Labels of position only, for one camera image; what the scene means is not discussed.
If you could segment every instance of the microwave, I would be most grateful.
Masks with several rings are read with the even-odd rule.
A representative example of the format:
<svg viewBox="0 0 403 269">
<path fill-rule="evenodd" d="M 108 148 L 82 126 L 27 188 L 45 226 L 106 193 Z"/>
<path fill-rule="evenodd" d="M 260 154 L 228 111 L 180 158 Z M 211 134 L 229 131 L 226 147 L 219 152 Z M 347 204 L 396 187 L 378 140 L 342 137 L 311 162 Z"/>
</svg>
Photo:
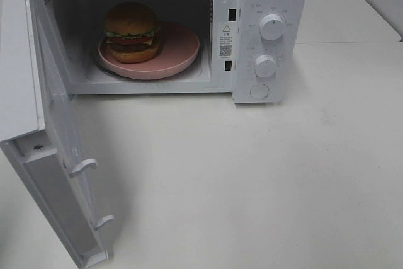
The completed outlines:
<svg viewBox="0 0 403 269">
<path fill-rule="evenodd" d="M 179 74 L 135 80 L 96 55 L 105 13 L 148 5 L 191 29 L 198 53 Z M 79 268 L 108 258 L 74 125 L 76 94 L 232 93 L 234 103 L 278 102 L 305 0 L 3 0 L 0 146 Z"/>
</svg>

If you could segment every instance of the open microwave door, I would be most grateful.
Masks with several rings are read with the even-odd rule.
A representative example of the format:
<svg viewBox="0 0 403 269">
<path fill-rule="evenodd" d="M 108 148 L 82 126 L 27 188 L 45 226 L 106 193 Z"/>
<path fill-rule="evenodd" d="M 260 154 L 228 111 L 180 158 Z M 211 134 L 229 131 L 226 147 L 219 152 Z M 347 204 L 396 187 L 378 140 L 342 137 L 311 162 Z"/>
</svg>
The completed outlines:
<svg viewBox="0 0 403 269">
<path fill-rule="evenodd" d="M 0 44 L 0 145 L 79 268 L 108 257 L 47 0 L 3 0 Z"/>
</svg>

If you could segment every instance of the hamburger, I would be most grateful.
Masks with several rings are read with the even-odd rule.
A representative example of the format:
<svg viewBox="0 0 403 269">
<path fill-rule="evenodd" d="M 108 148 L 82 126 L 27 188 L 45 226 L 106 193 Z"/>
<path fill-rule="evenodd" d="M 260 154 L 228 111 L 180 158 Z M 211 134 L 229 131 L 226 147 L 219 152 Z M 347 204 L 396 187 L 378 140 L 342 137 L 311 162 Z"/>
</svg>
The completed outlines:
<svg viewBox="0 0 403 269">
<path fill-rule="evenodd" d="M 105 16 L 107 49 L 117 61 L 136 63 L 152 59 L 161 39 L 155 14 L 141 3 L 120 3 Z"/>
</svg>

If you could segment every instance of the microwave control panel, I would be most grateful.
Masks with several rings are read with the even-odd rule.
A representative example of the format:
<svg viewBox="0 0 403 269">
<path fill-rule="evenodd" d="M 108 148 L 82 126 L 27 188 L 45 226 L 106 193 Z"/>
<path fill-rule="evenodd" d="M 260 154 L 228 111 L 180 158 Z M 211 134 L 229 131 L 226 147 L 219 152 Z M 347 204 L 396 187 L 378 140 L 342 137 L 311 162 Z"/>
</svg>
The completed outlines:
<svg viewBox="0 0 403 269">
<path fill-rule="evenodd" d="M 279 102 L 305 0 L 244 0 L 236 103 Z"/>
</svg>

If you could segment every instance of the white knob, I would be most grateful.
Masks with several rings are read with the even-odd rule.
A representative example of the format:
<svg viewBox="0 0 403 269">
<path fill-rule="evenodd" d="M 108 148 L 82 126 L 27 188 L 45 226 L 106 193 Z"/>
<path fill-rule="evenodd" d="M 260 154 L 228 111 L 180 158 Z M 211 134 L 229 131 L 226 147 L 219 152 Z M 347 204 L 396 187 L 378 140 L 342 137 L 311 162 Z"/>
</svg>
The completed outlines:
<svg viewBox="0 0 403 269">
<path fill-rule="evenodd" d="M 269 78 L 277 68 L 276 59 L 272 55 L 260 55 L 254 62 L 254 71 L 260 78 Z"/>
<path fill-rule="evenodd" d="M 276 40 L 284 33 L 284 20 L 280 15 L 269 14 L 260 20 L 259 27 L 263 39 Z"/>
</svg>

